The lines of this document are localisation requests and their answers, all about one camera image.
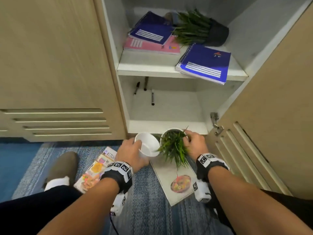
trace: person's left hand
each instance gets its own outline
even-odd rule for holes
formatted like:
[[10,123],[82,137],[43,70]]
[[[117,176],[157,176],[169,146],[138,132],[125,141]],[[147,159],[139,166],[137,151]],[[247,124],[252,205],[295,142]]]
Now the person's left hand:
[[148,158],[142,158],[138,155],[142,142],[138,140],[134,143],[135,138],[126,139],[117,150],[115,161],[127,162],[132,168],[134,173],[138,172],[144,166],[149,165]]

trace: gray shoe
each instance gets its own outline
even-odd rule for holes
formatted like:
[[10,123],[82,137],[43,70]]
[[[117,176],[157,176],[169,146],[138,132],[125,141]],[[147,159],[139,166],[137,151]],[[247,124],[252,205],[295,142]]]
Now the gray shoe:
[[75,152],[66,152],[59,156],[51,167],[43,188],[53,179],[69,177],[69,185],[73,186],[78,168],[78,156]]

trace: hand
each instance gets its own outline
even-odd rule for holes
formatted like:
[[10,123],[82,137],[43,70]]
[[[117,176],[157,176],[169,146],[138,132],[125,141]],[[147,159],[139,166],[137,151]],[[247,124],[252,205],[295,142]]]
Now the hand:
[[117,150],[115,161],[127,162],[132,168],[134,173],[138,172],[142,167],[149,165],[147,158],[139,157],[139,149],[142,142],[138,140],[134,143],[135,138],[124,140],[122,145]]
[[189,130],[185,130],[185,133],[191,141],[189,142],[187,137],[182,138],[182,140],[184,141],[185,147],[188,149],[189,156],[194,161],[196,161],[201,154],[209,153],[205,138],[202,135]]

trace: wrist strap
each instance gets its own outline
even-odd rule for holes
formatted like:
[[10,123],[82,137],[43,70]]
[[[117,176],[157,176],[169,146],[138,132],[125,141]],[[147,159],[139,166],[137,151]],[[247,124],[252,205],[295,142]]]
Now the wrist strap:
[[119,161],[109,164],[101,179],[107,177],[114,179],[119,186],[119,193],[125,194],[133,184],[131,179],[133,174],[133,168],[128,163]]
[[201,154],[196,160],[196,165],[197,178],[199,180],[204,180],[205,182],[209,182],[208,173],[212,167],[221,166],[229,170],[229,167],[222,159],[219,159],[210,153]]

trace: cable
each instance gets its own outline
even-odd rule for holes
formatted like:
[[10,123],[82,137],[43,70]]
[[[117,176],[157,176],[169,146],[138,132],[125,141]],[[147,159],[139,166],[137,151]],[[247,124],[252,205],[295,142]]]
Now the cable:
[[118,233],[117,230],[116,230],[116,227],[114,226],[114,223],[113,223],[113,221],[112,221],[111,215],[110,215],[110,221],[111,221],[111,224],[112,224],[113,229],[115,230],[116,234],[119,235],[119,233]]

